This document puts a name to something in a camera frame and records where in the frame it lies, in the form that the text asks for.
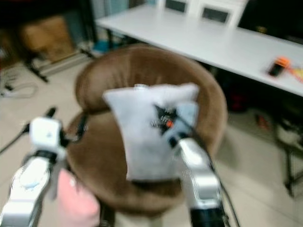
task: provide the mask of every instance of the white table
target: white table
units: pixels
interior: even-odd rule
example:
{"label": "white table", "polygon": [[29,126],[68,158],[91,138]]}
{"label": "white table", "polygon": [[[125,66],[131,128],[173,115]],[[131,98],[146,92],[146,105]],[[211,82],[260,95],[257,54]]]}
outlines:
{"label": "white table", "polygon": [[303,46],[217,22],[143,5],[96,21],[98,26],[303,97],[303,83],[266,73],[277,56],[303,63]]}

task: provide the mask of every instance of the round brown chair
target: round brown chair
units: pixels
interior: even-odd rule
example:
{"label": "round brown chair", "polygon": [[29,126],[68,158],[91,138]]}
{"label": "round brown chair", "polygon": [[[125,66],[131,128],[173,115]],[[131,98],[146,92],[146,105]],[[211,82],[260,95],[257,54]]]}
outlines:
{"label": "round brown chair", "polygon": [[[102,99],[105,90],[135,84],[183,84],[200,87],[196,130],[214,157],[227,120],[223,92],[213,76],[195,61],[148,45],[136,44],[109,52],[78,76],[75,94],[89,114],[82,140],[68,147],[71,170],[96,197],[113,210],[155,216],[183,200],[179,180],[144,183],[126,180],[126,160],[115,117]],[[80,113],[68,131],[75,132]]]}

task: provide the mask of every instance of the brown chair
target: brown chair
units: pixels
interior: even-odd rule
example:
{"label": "brown chair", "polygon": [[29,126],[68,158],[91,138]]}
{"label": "brown chair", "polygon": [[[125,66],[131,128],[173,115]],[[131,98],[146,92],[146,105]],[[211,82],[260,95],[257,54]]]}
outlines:
{"label": "brown chair", "polygon": [[[226,103],[215,79],[195,61],[136,44],[103,55],[79,75],[75,93],[79,105],[89,114],[88,130],[79,143],[68,147],[67,160],[72,171],[102,203],[119,212],[152,217],[182,202],[179,180],[158,183],[126,180],[122,137],[102,93],[135,84],[188,82],[200,86],[196,130],[214,157],[226,125]],[[70,133],[75,132],[81,115],[70,124]]]}

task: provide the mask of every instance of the pink object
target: pink object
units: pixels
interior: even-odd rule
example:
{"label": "pink object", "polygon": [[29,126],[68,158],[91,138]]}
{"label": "pink object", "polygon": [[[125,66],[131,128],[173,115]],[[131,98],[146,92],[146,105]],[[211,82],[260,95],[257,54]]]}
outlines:
{"label": "pink object", "polygon": [[62,227],[99,225],[100,205],[96,197],[65,169],[59,173],[57,198]]}

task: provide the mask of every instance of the tile floor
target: tile floor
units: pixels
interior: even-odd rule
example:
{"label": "tile floor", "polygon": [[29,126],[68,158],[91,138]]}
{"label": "tile floor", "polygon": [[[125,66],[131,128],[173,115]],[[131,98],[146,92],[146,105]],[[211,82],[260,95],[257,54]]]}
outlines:
{"label": "tile floor", "polygon": [[[56,105],[56,117],[67,125],[80,110],[73,95],[73,83],[88,62],[52,75],[45,84],[23,67],[19,67],[17,84],[35,83],[38,93],[30,99],[0,100],[0,147],[13,138],[24,122],[42,115]],[[23,137],[0,156],[0,207],[7,198],[10,179],[30,150],[28,137]],[[303,227],[303,198],[291,199],[283,187],[283,152],[272,143],[230,124],[216,158],[219,174],[230,193],[243,227]],[[303,162],[297,161],[297,167]],[[39,226],[55,227],[56,202],[45,198]],[[117,215],[117,227],[190,227],[186,206],[167,212],[153,225],[146,218]]]}

